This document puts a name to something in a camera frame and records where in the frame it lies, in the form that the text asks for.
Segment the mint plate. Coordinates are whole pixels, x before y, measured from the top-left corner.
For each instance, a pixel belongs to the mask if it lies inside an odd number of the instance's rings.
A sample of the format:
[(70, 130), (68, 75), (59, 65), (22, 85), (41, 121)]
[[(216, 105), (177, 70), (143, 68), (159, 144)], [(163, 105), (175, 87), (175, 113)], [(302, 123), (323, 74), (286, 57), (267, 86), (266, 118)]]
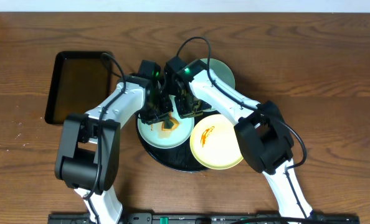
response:
[(169, 120), (173, 123), (171, 129), (164, 129), (163, 122), (151, 125), (137, 120), (141, 139), (149, 145), (160, 149), (177, 147), (189, 139), (195, 125), (194, 118), (180, 118), (176, 109), (174, 95), (169, 96), (173, 104), (173, 112), (169, 113)]
[(220, 60), (210, 59), (210, 69), (227, 85), (232, 88), (235, 88), (235, 78), (232, 70)]

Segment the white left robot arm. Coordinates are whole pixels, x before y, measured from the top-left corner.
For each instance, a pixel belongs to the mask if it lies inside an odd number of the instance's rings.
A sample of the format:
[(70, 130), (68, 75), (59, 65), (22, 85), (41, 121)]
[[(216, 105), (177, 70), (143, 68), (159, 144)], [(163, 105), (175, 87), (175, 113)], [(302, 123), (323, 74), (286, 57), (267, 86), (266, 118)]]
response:
[(131, 74), (119, 80), (115, 91), (94, 109), (66, 117), (55, 176), (82, 197), (92, 223), (119, 222), (123, 206), (113, 183), (120, 129), (134, 114), (146, 124), (167, 118), (172, 104), (163, 93), (166, 83), (159, 72)]

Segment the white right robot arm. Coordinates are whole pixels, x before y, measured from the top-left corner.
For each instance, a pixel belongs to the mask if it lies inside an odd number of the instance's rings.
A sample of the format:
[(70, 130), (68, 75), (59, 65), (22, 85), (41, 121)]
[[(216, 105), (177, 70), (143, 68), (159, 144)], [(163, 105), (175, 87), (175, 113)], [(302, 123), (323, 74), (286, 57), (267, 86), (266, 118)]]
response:
[(285, 123), (277, 105), (259, 103), (224, 83), (209, 63), (186, 63), (175, 56), (166, 63), (171, 76), (175, 104), (181, 118), (216, 109), (234, 129), (240, 153), (254, 171), (265, 176), (277, 199), (280, 215), (312, 218), (313, 209), (306, 201), (296, 179), (292, 147), (300, 137)]

